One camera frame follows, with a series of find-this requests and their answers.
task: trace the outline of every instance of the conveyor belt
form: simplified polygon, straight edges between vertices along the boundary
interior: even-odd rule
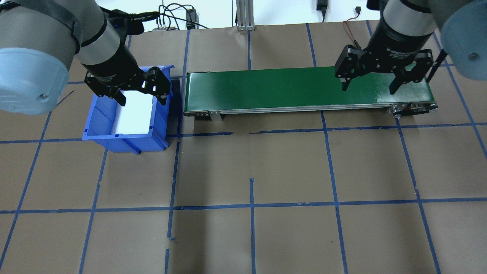
[[[383,108],[434,102],[429,85],[409,83],[389,94],[393,74],[354,79],[348,91],[334,77],[334,67],[201,72],[187,75],[185,116]]]

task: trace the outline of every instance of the white wall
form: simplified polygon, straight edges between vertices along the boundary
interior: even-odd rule
[[[174,0],[165,0],[164,4]],[[107,9],[119,9],[128,13],[156,11],[163,0],[96,0]],[[328,0],[325,22],[347,20],[354,17],[355,7],[362,7],[359,20],[379,19],[378,11],[369,11],[365,7],[367,0]],[[200,24],[209,28],[223,28],[234,25],[237,12],[235,0],[183,0],[179,4],[191,4],[199,14]],[[186,18],[183,9],[174,11],[174,15]],[[254,0],[254,21],[257,25],[297,24],[321,22],[321,12],[316,10],[316,0]],[[179,21],[181,29],[186,23]],[[145,22],[146,31],[156,27],[155,21]]]

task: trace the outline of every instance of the red wire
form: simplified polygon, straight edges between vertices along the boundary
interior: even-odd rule
[[[352,17],[352,18],[348,18],[346,21],[343,21],[345,23],[345,25],[347,26],[348,31],[350,32],[350,36],[352,36],[352,41],[355,41],[355,37],[354,37],[354,34],[352,33],[352,30],[350,30],[350,27],[348,26],[348,21],[353,20],[353,19],[357,19],[359,15],[360,14],[357,14],[357,16]]]
[[[350,30],[350,27],[348,26],[347,21],[343,21],[343,22],[344,22],[344,23],[345,23],[345,25],[347,26],[348,31],[350,32],[350,35],[352,36],[352,40],[355,40],[355,37],[354,37],[354,35],[352,34],[352,31]]]

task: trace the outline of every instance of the blue plastic bin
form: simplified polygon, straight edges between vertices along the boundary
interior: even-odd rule
[[[159,66],[168,79],[170,79],[169,71],[173,67],[173,65]],[[141,67],[144,71],[148,71],[150,68]],[[94,95],[82,139],[92,140],[111,152],[140,154],[143,151],[163,151],[169,146],[166,141],[166,129],[168,126],[169,102],[172,96],[171,90],[164,106],[155,97],[152,98],[152,113],[147,134],[126,135],[112,134],[118,103],[106,96],[98,97]]]

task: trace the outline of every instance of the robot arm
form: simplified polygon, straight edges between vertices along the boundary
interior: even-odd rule
[[[340,54],[335,76],[343,91],[353,78],[394,73],[389,86],[394,94],[403,84],[422,81],[446,53],[465,77],[487,80],[487,0],[368,0],[367,7],[380,10],[380,21],[365,49],[346,45]],[[421,49],[436,25],[444,51],[434,62],[431,50]]]
[[[68,82],[73,56],[88,70],[86,84],[125,105],[121,90],[166,103],[170,80],[158,67],[142,71],[125,46],[143,32],[131,15],[105,16],[94,0],[11,0],[0,5],[0,109],[25,114],[53,110]],[[158,17],[152,13],[142,14]],[[124,25],[115,29],[111,23]]]

